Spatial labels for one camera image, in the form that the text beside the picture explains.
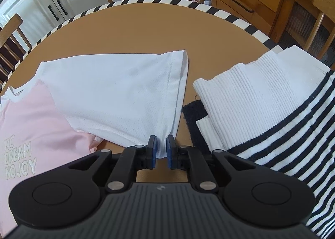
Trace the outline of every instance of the brown tabletop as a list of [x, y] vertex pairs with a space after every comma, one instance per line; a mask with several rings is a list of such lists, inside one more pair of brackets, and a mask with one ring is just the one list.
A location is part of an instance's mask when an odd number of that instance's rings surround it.
[[[186, 49], [186, 105], [196, 99], [192, 84], [197, 78], [211, 79], [237, 63], [256, 60], [273, 47], [274, 43], [253, 26], [203, 4], [185, 0], [119, 1], [83, 12], [45, 36], [10, 74], [1, 95], [8, 85], [16, 88], [30, 80], [42, 61], [83, 54], [162, 54]], [[192, 145], [183, 115], [176, 140], [180, 145]], [[123, 149], [106, 141], [98, 148], [116, 153]], [[186, 174], [168, 169], [166, 159], [161, 159], [156, 169], [138, 172], [137, 180], [186, 181]]]

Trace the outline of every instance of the t-shirt sleeve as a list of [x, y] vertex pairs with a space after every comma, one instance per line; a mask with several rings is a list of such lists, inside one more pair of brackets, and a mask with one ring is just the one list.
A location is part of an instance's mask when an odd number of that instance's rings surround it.
[[188, 70], [186, 51], [97, 54], [47, 62], [40, 79], [75, 130], [123, 147], [176, 134]]

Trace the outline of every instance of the black handle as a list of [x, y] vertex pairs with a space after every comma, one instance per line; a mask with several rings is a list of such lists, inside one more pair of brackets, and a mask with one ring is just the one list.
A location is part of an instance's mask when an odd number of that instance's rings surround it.
[[62, 4], [61, 4], [61, 1], [60, 0], [57, 0], [57, 3], [59, 4], [59, 6], [61, 7], [61, 9], [63, 10], [65, 16], [67, 16], [67, 12], [66, 10], [63, 8]]
[[249, 13], [254, 13], [255, 12], [254, 10], [247, 9], [244, 5], [242, 5], [241, 3], [239, 3], [236, 0], [232, 0], [232, 1], [235, 2], [235, 3], [237, 3], [240, 7], [242, 7], [244, 10], [246, 10]]
[[55, 17], [57, 21], [59, 21], [59, 18], [56, 16], [56, 14], [53, 12], [51, 5], [48, 6], [49, 10], [51, 11], [52, 15]]

